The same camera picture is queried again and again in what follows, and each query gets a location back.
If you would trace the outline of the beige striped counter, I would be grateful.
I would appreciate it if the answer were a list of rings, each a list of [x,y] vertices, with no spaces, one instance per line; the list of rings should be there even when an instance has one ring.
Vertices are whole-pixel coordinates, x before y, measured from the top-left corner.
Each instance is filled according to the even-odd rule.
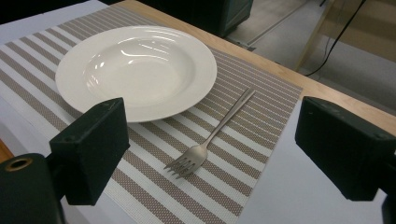
[[[361,0],[324,0],[322,12],[294,65],[299,70],[322,37],[336,38]],[[339,39],[340,42],[396,62],[396,0],[366,0]]]

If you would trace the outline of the striped woven placemat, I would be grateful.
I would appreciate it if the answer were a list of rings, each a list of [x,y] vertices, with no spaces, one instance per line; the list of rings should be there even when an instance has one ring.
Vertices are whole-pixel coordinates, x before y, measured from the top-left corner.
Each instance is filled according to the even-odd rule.
[[[61,59],[93,35],[131,26],[165,27],[112,6],[0,45],[0,98],[53,137],[82,113],[57,89]],[[235,224],[299,98],[297,86],[208,48],[217,78],[203,100],[168,118],[128,121],[131,146],[105,193],[138,224]],[[200,168],[179,179],[164,170],[202,144],[246,89],[254,95],[209,143]]]

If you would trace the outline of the white deep plate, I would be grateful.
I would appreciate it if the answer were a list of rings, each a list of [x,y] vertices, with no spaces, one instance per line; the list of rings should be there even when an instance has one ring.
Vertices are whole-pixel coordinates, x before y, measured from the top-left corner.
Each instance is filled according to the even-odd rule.
[[[160,26],[131,26],[93,35],[58,65],[57,89],[79,112],[121,97],[130,122],[164,119],[205,98],[217,63],[197,38]]]

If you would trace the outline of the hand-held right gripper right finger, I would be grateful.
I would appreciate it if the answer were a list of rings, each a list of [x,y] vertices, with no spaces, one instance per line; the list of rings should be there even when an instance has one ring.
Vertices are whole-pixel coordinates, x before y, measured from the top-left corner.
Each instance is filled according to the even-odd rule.
[[[343,107],[305,96],[296,144],[351,201],[396,199],[396,136]]]

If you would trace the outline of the metal fork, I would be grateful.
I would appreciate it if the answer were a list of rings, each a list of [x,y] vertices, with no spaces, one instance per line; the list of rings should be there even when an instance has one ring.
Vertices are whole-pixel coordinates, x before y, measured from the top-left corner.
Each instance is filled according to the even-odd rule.
[[[164,170],[171,172],[172,175],[176,175],[177,179],[179,179],[194,173],[200,168],[208,157],[207,147],[209,143],[227,122],[249,101],[254,93],[255,91],[253,89],[246,89],[202,144],[185,150],[178,158],[166,164]]]

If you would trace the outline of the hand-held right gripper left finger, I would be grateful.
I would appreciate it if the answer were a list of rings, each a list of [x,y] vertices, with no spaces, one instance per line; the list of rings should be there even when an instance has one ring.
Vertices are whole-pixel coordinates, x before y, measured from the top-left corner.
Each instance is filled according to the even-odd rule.
[[[93,106],[49,141],[56,194],[72,205],[94,205],[129,148],[121,98]]]

